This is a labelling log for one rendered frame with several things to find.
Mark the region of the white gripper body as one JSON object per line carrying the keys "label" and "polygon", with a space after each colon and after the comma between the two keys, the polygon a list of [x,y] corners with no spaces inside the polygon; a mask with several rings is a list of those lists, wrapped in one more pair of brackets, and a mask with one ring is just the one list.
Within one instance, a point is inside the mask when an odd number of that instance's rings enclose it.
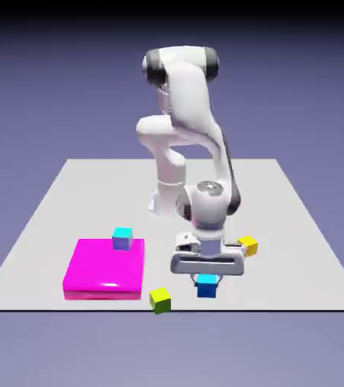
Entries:
{"label": "white gripper body", "polygon": [[241,276],[244,273],[246,249],[241,246],[223,245],[214,255],[202,252],[175,250],[170,270],[174,274],[215,274]]}

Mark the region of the small blue cube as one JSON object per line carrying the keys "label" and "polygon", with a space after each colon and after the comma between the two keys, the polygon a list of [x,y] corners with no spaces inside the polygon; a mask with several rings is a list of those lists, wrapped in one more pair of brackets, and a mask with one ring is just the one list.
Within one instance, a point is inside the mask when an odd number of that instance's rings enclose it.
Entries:
{"label": "small blue cube", "polygon": [[218,278],[215,274],[198,274],[196,279],[198,298],[215,298]]}

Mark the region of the small lime green cube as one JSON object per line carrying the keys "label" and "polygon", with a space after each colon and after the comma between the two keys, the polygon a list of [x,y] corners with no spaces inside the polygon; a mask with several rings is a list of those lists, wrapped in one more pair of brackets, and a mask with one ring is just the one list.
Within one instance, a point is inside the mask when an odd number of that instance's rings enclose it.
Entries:
{"label": "small lime green cube", "polygon": [[172,299],[166,288],[151,290],[150,305],[155,314],[162,314],[171,311]]}

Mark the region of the small yellow cube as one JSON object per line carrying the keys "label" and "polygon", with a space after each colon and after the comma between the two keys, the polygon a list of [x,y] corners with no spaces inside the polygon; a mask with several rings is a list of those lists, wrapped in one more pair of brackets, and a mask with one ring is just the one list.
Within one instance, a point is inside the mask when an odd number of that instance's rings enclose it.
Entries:
{"label": "small yellow cube", "polygon": [[245,256],[250,257],[257,253],[258,242],[251,236],[239,237],[237,242],[244,248]]}

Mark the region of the small cyan cube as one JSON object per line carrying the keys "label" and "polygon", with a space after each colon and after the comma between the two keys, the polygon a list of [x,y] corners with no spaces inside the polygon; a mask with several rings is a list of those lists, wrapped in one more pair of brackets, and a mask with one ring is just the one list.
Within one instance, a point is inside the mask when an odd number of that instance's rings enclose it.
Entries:
{"label": "small cyan cube", "polygon": [[133,239],[132,228],[117,227],[112,234],[112,245],[115,250],[129,251]]}

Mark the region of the large magenta box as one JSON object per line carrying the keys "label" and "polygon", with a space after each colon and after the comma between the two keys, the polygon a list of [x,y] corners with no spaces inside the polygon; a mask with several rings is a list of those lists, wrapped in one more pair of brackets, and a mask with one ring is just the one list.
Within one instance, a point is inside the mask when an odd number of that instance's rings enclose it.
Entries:
{"label": "large magenta box", "polygon": [[134,239],[129,250],[115,250],[111,239],[80,239],[65,273],[66,300],[139,300],[145,244]]}

